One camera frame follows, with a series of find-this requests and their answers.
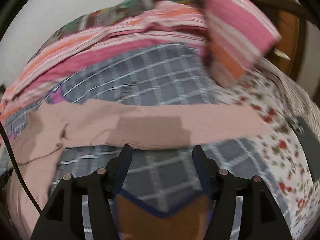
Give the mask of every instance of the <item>floral print cloth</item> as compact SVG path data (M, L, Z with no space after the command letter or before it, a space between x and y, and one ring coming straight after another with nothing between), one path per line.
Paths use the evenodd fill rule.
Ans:
M264 158L287 201L293 239L301 239L317 219L320 206L319 182L313 183L300 142L285 120L276 85L258 70L248 73L231 90L218 88L225 104L251 106L273 132L251 138Z

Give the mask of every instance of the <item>blue trim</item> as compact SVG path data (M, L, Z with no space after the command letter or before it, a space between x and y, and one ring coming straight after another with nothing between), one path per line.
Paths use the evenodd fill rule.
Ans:
M177 205L171 207L168 212L162 212L162 211L157 210L155 207L152 207L152 206L146 204L144 201L137 199L135 196L131 195L128 191L126 191L124 189L122 189L120 193L123 197L125 197L127 200L129 200L130 202L134 203L135 205L137 205L138 207L143 209L145 212L147 212L155 217L158 217L160 219L164 219L164 218L167 218L169 216L176 214L182 208L184 208L187 205L189 205L190 203L194 202L194 200L196 198L203 195L203 191L194 191L193 194L189 195L188 197L186 197L185 199L180 201Z
M118 201L116 197L113 199L113 221L115 223L116 230L119 233L120 223L119 223L119 215L118 215Z

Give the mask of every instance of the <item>black cable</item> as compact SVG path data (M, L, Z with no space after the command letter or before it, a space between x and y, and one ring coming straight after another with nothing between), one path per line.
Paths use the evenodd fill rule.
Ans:
M18 164L16 162L16 159L14 158L14 155L13 155L13 151L12 151L12 148L11 148L11 144L10 144L10 141L9 141L9 138L7 136L7 133L5 132L4 130L4 127L2 126L2 123L0 122L0 135L2 136L3 138L3 141L4 141L4 144L5 146L7 147L7 150L8 150L8 153L9 153L9 157L10 157L10 160L12 162L12 166L13 166L13 169L14 171L16 172L17 174L17 177L20 181L20 184L21 186L23 187L24 191L26 192L26 194L28 195L28 197L30 198L31 202L33 203L33 205L35 206L35 208L37 209L37 211L39 212L39 214L41 214L41 208L39 207L38 203L36 202L36 200L34 199L34 197L32 196L31 192L29 191L26 183L24 182L23 180L23 177L20 173L20 170L19 170L19 167L18 167Z

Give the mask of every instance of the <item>wooden furniture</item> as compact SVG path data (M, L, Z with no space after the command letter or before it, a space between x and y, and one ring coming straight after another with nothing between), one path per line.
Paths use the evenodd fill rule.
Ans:
M297 80L304 57L308 12L295 0L251 0L279 30L282 40L266 55L276 67Z

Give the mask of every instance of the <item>pink striped cloth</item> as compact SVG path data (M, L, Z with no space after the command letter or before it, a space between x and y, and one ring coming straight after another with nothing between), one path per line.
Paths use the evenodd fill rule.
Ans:
M211 50L211 77L223 87L236 82L281 36L249 0L205 0Z
M149 36L149 38L144 37L145 40L154 40L151 44L172 41L184 42L189 40L187 44L191 46L195 44L195 46L199 48L199 46L202 47L202 45L199 44L204 43L202 38L191 34L179 34L178 32L194 30L206 31L207 23L204 15L192 6L171 1L160 1L156 3L155 9L146 11L139 16L123 20L118 24L107 27L90 28L65 37L45 48L36 58L31 60L20 74L18 80L6 90L2 102L0 103L0 119L2 121L6 120L11 114L39 99L57 82L60 82L63 78L74 73L74 70L71 67L67 69L69 72L66 71L64 74L58 75L59 77L49 75L44 79L40 79L39 82L35 82L36 79L43 73L49 71L52 67L58 66L59 63L81 51L88 48L92 49L94 44L101 41L110 44L109 46L106 45L106 47L109 47L109 56L115 56L116 54L114 53L116 52L123 53L129 51L128 49L132 50L138 48L138 46L142 45L138 45L138 43L133 45L132 40L131 43L125 44L122 40L130 40L130 36L129 38L127 36L128 34L143 33L147 30L158 30L163 32L163 35L153 33L150 34L151 36ZM116 36L120 36L117 41L111 39ZM89 65L80 64L76 71L81 70L81 67L83 69L88 66Z

